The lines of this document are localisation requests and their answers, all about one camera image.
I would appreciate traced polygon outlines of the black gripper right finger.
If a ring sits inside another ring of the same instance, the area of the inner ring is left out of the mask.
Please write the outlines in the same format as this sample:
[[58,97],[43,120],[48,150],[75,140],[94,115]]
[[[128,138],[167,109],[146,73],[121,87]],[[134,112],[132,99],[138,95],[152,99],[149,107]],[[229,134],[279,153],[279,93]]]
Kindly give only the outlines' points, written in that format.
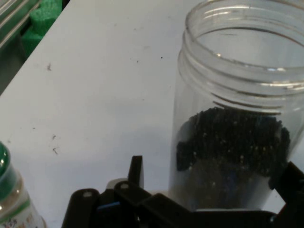
[[280,195],[285,205],[272,221],[274,228],[304,226],[304,173],[289,162],[269,180],[269,187]]

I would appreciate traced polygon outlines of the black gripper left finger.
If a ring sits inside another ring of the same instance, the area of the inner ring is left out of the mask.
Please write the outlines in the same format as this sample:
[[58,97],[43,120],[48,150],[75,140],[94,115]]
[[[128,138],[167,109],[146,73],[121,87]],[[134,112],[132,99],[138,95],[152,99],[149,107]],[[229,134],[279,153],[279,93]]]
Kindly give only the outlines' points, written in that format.
[[191,213],[163,194],[143,189],[143,158],[133,156],[126,179],[99,192],[75,191],[62,223],[64,228],[190,228]]

